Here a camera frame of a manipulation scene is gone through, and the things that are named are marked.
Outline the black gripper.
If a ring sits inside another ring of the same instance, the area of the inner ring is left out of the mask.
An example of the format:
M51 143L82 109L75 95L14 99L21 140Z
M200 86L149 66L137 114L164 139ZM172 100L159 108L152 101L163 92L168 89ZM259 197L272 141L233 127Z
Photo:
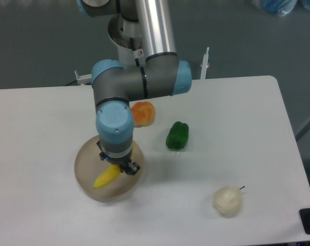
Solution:
M132 145L126 150L119 153L109 152L100 143L100 140L96 143L100 149L99 157L102 161L108 161L113 165L117 165L121 172L125 172L127 175L135 175L140 166L136 162L132 162Z

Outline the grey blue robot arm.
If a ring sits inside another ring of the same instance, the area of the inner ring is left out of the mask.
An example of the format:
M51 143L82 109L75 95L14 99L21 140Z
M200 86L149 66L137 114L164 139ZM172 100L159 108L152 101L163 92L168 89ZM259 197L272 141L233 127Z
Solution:
M77 5L87 16L116 14L140 26L144 64L125 68L117 60L105 59L91 70L99 156L135 175L139 165L132 161L135 123L129 103L188 92L190 65L177 56L167 1L78 1Z

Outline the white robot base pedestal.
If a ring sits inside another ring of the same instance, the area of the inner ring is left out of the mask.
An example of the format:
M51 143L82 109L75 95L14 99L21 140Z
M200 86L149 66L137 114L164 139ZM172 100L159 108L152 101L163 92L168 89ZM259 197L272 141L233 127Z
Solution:
M117 14L109 21L108 34L124 68L146 64L139 22L130 22Z

